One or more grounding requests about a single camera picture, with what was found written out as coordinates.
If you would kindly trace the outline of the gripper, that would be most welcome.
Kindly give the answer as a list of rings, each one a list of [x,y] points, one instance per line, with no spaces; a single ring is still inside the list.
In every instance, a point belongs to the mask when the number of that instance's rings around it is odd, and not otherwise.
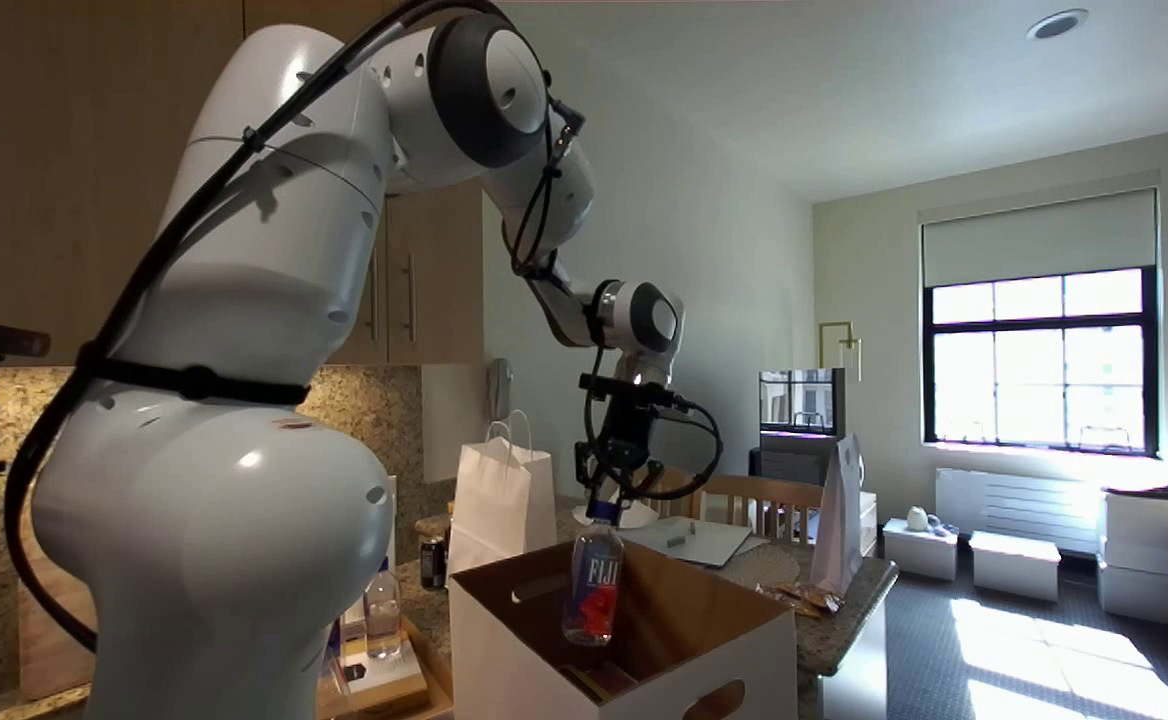
[[[613,478],[610,459],[647,459],[624,473],[624,501],[658,500],[665,478],[665,462],[651,457],[651,437],[656,407],[637,407],[607,401],[599,442],[575,443],[575,478],[588,501],[610,501]]]

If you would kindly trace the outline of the clear plastic water bottle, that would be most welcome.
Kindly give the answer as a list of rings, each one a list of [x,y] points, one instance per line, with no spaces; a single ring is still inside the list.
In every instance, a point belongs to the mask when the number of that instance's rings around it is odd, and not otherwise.
[[[590,524],[573,538],[562,634],[578,646],[606,646],[613,637],[624,561],[620,518],[616,501],[589,501]]]

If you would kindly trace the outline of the white storage box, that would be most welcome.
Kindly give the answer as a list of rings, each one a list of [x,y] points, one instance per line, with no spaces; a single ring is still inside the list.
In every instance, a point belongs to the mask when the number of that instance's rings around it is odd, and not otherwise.
[[[908,521],[899,518],[887,521],[882,533],[884,556],[898,565],[901,572],[954,582],[958,538],[936,536],[930,529],[909,529]]]
[[[976,529],[969,547],[978,588],[1058,602],[1061,552],[1055,544]]]

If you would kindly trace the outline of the white paper sheets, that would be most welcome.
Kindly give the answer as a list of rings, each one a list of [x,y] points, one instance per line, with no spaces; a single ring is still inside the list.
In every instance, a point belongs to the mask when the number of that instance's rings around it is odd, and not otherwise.
[[[642,544],[648,551],[705,568],[725,566],[752,536],[748,527],[690,518],[661,518],[619,534],[626,544]]]

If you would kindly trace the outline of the wooden chair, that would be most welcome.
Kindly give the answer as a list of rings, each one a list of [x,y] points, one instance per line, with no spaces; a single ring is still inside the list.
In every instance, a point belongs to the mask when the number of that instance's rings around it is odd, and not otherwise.
[[[656,498],[647,505],[660,518],[708,518],[708,501],[725,501],[722,522],[753,529],[767,541],[790,541],[812,546],[814,521],[820,510],[823,489],[813,484],[780,480],[749,475],[712,475],[690,496]]]

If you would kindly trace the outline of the dark tv stand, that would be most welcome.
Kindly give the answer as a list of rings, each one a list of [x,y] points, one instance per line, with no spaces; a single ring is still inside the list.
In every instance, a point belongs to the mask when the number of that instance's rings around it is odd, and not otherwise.
[[[822,487],[837,438],[812,432],[759,432],[749,451],[748,475]]]

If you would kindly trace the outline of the crumpled snack wrapper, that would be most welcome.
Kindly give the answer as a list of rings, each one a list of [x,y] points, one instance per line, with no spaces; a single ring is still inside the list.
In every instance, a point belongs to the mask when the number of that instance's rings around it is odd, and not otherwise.
[[[758,583],[756,591],[772,600],[790,605],[794,614],[805,618],[830,618],[843,607],[843,597],[834,591],[813,584],[764,584]]]

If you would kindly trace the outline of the tall white paper bag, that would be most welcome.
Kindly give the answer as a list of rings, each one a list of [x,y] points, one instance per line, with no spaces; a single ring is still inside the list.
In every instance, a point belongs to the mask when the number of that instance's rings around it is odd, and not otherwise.
[[[862,565],[860,551],[860,484],[863,461],[858,438],[849,434],[830,454],[825,475],[811,583],[844,596]]]

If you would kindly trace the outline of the gold floor lamp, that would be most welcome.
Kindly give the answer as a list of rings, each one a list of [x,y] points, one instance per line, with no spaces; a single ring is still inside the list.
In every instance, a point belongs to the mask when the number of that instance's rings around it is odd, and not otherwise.
[[[863,378],[863,338],[851,321],[816,325],[816,361],[820,369],[843,369],[854,382]]]

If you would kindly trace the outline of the white radiator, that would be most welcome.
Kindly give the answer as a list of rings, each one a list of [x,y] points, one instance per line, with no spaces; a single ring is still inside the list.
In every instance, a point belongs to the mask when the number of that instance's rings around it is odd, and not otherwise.
[[[936,514],[964,533],[986,529],[1099,555],[1101,491],[1078,480],[936,470]]]

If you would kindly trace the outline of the window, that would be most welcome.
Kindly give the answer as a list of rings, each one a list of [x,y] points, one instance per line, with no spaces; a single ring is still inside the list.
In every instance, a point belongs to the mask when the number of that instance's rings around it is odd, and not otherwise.
[[[924,288],[923,438],[1156,457],[1160,340],[1155,266]]]

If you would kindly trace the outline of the white roller blind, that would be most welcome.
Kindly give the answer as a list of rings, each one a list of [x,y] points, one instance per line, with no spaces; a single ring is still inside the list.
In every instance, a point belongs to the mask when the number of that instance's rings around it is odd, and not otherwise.
[[[922,227],[926,288],[1113,272],[1156,261],[1154,188]]]

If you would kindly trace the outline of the wooden cutting board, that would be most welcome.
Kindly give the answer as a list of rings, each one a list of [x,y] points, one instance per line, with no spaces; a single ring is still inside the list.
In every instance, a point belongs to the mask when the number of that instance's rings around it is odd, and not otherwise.
[[[46,591],[82,623],[95,628],[89,588],[46,558],[35,538],[28,536],[25,547]],[[22,586],[18,593],[18,639],[22,701],[46,700],[53,694],[86,685],[92,679],[93,653],[69,637]]]

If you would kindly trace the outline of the recessed ceiling light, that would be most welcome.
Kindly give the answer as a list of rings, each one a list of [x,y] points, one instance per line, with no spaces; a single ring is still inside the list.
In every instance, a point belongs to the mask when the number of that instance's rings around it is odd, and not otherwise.
[[[1033,26],[1026,32],[1026,37],[1029,41],[1045,41],[1055,37],[1061,37],[1068,35],[1069,32],[1073,32],[1082,27],[1084,22],[1090,18],[1090,11],[1084,8],[1070,8],[1061,12],[1054,12],[1047,18],[1041,18],[1036,20]]]

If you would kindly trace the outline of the wooden wall cabinet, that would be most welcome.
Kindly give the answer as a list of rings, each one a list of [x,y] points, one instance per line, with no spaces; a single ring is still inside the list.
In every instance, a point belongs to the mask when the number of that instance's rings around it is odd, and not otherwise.
[[[0,0],[0,324],[68,366],[162,223],[206,96],[246,33],[347,41],[402,0]]]

